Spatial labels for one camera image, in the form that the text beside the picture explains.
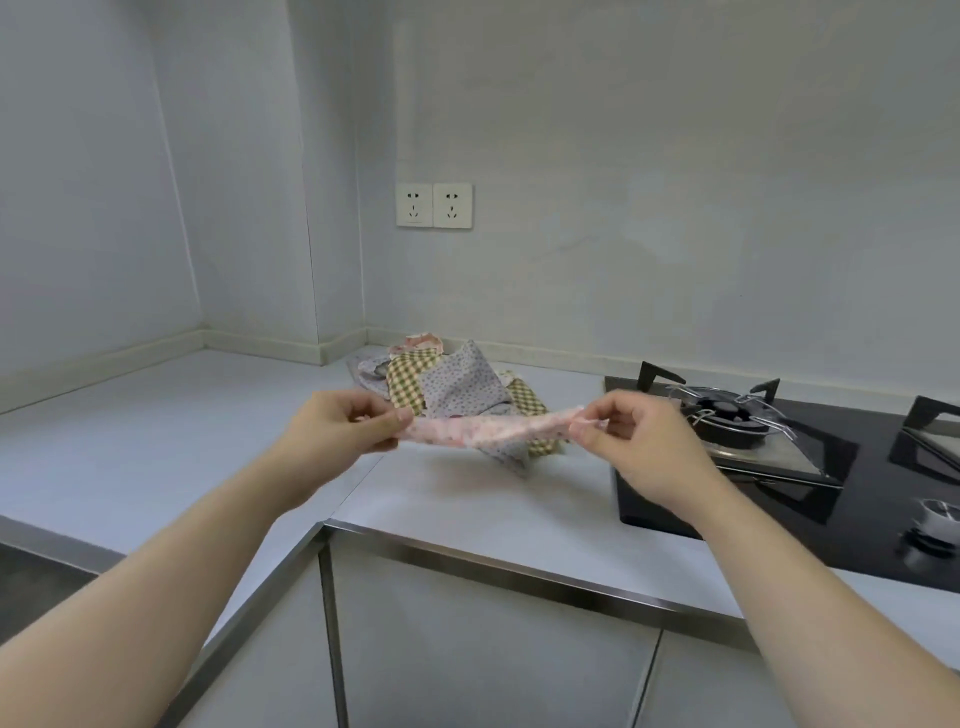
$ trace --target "cabinet door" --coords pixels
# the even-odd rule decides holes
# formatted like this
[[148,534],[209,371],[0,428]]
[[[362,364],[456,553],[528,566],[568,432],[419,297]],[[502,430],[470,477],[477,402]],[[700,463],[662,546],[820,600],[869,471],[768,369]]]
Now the cabinet door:
[[277,603],[181,726],[336,728],[316,559]]
[[350,728],[629,728],[658,631],[338,546]]
[[762,658],[664,632],[636,728],[796,728]]

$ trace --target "wall socket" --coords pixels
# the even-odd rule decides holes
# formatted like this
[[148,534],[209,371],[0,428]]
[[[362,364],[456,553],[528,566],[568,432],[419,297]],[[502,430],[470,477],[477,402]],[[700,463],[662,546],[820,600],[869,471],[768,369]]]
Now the wall socket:
[[433,227],[433,185],[398,182],[396,223],[404,228]]
[[473,227],[473,185],[467,182],[438,182],[433,185],[433,226]]

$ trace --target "metal counter edge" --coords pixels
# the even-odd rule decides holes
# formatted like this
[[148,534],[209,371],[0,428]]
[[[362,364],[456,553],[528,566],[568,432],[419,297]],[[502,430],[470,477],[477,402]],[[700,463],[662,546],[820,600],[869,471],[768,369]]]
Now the metal counter edge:
[[[613,589],[600,584],[531,569],[510,562],[480,556],[416,539],[397,536],[352,523],[329,520],[317,523],[298,542],[270,576],[243,603],[240,609],[206,644],[183,687],[157,724],[161,728],[180,725],[190,710],[240,651],[257,627],[270,614],[290,586],[312,563],[319,567],[324,582],[324,607],[330,608],[326,593],[333,598],[329,556],[322,554],[331,538],[345,546],[363,549],[404,564],[439,571],[481,584],[507,589],[578,609],[626,619],[657,629],[678,632],[708,642],[756,652],[756,643],[743,619],[689,607],[665,599]],[[52,534],[42,529],[0,517],[0,542],[29,550],[39,556],[92,573],[102,573],[123,558],[108,549]],[[328,631],[335,619],[327,618]],[[330,660],[335,678],[340,665],[336,639],[329,639]],[[344,714],[342,672],[335,685],[338,714]],[[346,725],[346,715],[338,715]]]

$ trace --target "forearm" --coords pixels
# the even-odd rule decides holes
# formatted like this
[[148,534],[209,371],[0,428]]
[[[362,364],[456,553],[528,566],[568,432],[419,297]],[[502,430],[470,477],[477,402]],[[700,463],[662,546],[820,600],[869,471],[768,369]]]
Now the forearm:
[[278,515],[270,476],[254,463],[0,650],[0,715],[154,725]]
[[802,726],[947,725],[960,715],[960,678],[732,485],[690,520]]

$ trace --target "left hand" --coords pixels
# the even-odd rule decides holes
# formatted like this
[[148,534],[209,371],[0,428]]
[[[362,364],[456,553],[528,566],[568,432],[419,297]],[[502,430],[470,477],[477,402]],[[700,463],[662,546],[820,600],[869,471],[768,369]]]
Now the left hand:
[[303,505],[360,455],[394,449],[395,435],[413,419],[411,409],[394,409],[366,390],[314,392],[262,458],[281,511]]

